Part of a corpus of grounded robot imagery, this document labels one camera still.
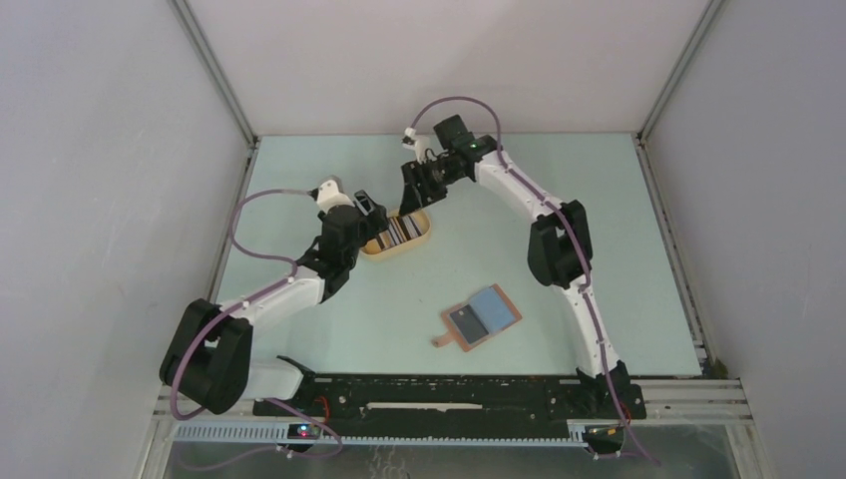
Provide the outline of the beige oval card tray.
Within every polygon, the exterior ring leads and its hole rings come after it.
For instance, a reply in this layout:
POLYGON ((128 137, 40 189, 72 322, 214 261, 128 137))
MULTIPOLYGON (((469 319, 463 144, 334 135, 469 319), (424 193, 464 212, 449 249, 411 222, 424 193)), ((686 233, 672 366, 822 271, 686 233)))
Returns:
POLYGON ((388 229, 360 249, 362 257, 384 261, 425 243, 432 231, 432 223, 425 211, 400 216, 398 211, 388 216, 388 229))

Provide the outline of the pink leather card holder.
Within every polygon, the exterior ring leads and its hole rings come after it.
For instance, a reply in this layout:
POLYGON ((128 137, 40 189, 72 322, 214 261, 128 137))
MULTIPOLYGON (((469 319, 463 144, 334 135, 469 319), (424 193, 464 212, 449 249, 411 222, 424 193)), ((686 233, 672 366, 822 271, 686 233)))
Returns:
POLYGON ((523 319, 498 284, 489 285, 440 313, 445 332, 431 339, 437 348, 456 343, 469 352, 523 319))

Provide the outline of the black credit card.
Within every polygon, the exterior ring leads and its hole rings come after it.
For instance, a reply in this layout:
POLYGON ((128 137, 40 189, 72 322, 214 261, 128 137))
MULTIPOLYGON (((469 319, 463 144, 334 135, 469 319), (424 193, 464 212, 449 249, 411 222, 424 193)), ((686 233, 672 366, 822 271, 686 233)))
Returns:
POLYGON ((469 345, 479 342, 489 333, 470 305, 464 305, 449 312, 448 318, 456 328, 458 335, 469 345))

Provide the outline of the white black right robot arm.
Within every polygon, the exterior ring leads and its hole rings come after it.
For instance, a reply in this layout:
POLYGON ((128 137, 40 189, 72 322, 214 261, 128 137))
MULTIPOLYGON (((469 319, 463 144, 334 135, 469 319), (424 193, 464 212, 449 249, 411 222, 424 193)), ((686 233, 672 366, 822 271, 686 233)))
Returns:
POLYGON ((577 376, 584 410, 605 417, 622 402, 631 378, 611 344, 593 290, 593 254, 585 207, 555 197, 532 180, 491 136, 477 137, 454 115, 434 129, 442 148, 428 157, 429 141, 405 129, 402 144, 415 154, 401 168, 399 213, 410 215, 446 198, 448 188, 469 179, 504 201, 529 223, 527 263, 535 280, 567 302, 581 336, 577 376))

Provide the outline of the stack of grey cards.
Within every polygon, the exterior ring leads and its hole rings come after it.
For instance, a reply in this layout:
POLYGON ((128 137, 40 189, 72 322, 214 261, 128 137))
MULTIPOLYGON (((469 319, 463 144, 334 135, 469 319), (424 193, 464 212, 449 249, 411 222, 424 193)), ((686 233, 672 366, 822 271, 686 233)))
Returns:
POLYGON ((413 240, 420 240, 429 231, 429 226, 428 218, 420 212, 389 217, 388 229, 374 240, 376 251, 382 252, 413 240))

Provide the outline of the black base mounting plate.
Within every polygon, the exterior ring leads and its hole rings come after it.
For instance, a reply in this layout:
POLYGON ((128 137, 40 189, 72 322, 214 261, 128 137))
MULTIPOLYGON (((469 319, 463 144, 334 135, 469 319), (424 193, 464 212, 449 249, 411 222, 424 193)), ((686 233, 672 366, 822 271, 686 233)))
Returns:
POLYGON ((290 406, 347 438, 564 439, 569 426, 646 417, 640 387, 575 375, 316 374, 290 406))

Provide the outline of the aluminium frame rail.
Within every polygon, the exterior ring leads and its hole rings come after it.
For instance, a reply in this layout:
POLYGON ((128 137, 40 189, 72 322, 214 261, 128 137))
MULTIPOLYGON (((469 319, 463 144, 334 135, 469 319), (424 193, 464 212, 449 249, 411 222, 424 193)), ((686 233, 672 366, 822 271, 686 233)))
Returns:
POLYGON ((746 422, 751 408, 738 380, 634 378, 619 405, 593 408, 574 376, 353 375, 306 380, 288 404, 330 425, 420 419, 508 419, 530 423, 746 422))

